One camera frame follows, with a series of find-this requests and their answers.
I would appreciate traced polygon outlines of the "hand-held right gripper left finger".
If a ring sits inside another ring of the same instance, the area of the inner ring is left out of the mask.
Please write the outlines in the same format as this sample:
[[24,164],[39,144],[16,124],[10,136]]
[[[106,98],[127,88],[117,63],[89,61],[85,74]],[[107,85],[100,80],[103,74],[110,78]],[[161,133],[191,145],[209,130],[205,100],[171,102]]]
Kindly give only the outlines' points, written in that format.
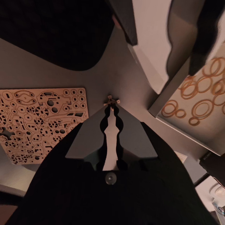
[[107,156],[105,130],[108,127],[110,112],[111,106],[105,105],[82,123],[66,158],[90,162],[94,170],[103,170]]

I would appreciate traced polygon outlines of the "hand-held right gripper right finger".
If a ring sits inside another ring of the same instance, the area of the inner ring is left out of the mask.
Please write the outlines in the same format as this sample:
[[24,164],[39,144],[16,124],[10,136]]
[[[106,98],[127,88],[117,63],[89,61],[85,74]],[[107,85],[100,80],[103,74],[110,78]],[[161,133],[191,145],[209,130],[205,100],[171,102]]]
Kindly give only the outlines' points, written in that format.
[[158,157],[141,121],[118,104],[112,105],[119,132],[116,140],[116,168],[126,171],[139,167],[148,171],[145,160],[155,160]]

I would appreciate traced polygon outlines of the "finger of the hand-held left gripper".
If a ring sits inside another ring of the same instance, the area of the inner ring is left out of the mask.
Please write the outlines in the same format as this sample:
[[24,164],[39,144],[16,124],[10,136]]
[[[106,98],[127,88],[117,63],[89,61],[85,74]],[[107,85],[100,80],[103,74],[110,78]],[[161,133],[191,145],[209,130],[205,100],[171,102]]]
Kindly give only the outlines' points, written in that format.
[[175,76],[189,58],[197,37],[200,15],[199,0],[173,0],[170,5],[167,31],[171,51],[167,59],[167,73]]
[[168,15],[171,0],[133,0],[137,45],[128,45],[151,88],[160,94],[169,76],[167,61],[171,52]]

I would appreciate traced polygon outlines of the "small wooden gear assembly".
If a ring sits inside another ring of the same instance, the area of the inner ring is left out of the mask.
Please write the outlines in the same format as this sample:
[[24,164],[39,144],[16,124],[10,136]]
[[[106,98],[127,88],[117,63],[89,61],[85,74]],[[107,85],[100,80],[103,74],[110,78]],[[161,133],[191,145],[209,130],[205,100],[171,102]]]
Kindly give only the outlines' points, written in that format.
[[108,95],[108,102],[107,103],[104,103],[103,106],[106,106],[106,105],[110,105],[111,106],[111,111],[114,111],[114,106],[117,105],[117,104],[120,104],[120,100],[114,100],[112,98],[112,95]]

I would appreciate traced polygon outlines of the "laser-cut wooden parts sheet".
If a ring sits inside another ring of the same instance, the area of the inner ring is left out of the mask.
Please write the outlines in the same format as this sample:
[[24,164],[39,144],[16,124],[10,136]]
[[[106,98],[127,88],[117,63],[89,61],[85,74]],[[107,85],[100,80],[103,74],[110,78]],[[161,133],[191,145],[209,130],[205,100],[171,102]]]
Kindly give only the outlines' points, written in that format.
[[85,88],[0,90],[0,144],[13,165],[42,163],[88,117]]

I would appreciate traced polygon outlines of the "person's left hand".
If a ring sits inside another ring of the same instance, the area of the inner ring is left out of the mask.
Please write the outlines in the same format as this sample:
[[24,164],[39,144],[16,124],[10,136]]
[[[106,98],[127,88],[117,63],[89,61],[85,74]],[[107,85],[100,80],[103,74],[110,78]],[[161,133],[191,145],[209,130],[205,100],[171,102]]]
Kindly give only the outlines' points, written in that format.
[[121,28],[121,25],[120,25],[120,23],[118,22],[118,20],[116,19],[116,17],[115,17],[115,15],[113,14],[112,15],[112,19],[113,19],[113,21],[114,21],[114,24],[115,24],[115,26],[118,28],[118,29],[122,29]]

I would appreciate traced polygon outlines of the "printed instruction leaflet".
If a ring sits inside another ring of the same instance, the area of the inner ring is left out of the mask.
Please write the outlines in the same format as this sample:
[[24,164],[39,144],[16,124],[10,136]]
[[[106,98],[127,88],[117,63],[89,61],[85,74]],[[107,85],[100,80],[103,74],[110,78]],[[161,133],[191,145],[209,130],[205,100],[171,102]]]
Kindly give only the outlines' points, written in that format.
[[182,153],[179,153],[177,151],[174,151],[174,153],[177,155],[177,157],[180,159],[180,161],[182,162],[182,164],[184,164],[185,160],[187,159],[187,156],[182,154]]

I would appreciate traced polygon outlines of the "white cardboard box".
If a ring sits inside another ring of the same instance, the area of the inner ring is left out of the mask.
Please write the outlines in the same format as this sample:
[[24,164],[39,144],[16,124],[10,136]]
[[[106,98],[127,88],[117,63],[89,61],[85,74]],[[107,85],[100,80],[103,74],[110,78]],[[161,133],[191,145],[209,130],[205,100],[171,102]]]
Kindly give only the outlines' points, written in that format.
[[[225,57],[225,41],[221,44],[213,58]],[[198,126],[191,126],[188,123],[188,118],[178,119],[176,117],[164,118],[161,116],[161,110],[168,100],[172,97],[177,97],[177,89],[166,94],[161,94],[155,103],[149,109],[157,120],[181,133],[185,137],[212,151],[213,153],[221,156],[225,153],[225,114],[222,113],[222,107],[216,107],[212,114],[204,120],[201,120]]]

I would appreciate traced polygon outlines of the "pile of rubber bands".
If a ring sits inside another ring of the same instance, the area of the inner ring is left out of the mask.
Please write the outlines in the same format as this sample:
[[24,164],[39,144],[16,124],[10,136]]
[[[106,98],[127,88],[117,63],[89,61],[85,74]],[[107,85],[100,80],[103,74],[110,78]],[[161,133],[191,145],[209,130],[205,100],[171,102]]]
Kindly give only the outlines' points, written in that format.
[[188,118],[191,126],[198,126],[216,107],[225,114],[225,57],[213,58],[197,75],[187,76],[161,110],[164,118]]

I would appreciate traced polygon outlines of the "black cardboard box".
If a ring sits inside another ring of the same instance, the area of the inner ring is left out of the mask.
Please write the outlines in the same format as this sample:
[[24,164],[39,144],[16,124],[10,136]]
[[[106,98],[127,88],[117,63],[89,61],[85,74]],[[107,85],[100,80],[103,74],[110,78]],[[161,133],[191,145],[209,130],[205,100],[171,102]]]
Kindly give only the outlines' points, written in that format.
[[225,154],[218,156],[217,154],[208,151],[204,156],[200,158],[199,164],[211,176],[225,176]]

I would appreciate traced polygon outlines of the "black quilted cushion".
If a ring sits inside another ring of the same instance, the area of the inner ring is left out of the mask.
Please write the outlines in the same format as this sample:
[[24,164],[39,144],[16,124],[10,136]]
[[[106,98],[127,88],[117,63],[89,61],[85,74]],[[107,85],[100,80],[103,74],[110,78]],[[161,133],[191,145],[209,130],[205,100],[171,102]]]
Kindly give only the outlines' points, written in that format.
[[113,29],[104,0],[0,1],[0,38],[72,71],[99,62]]

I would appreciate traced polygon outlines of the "white stand base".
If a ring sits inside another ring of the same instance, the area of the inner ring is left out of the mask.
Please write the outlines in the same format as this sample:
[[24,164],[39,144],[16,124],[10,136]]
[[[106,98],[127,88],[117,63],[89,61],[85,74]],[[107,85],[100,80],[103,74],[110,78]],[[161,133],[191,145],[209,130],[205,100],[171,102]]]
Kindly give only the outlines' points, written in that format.
[[225,206],[225,188],[214,177],[206,178],[195,190],[209,212],[215,210],[213,202],[218,207]]

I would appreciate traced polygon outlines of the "clear stand post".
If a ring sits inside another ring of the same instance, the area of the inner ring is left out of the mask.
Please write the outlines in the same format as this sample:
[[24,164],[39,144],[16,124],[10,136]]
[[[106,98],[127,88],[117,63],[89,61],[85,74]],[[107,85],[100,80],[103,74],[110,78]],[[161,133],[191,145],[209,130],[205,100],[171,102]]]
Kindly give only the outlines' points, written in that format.
[[212,205],[218,218],[225,217],[225,210],[217,204],[217,201],[215,199],[212,200]]

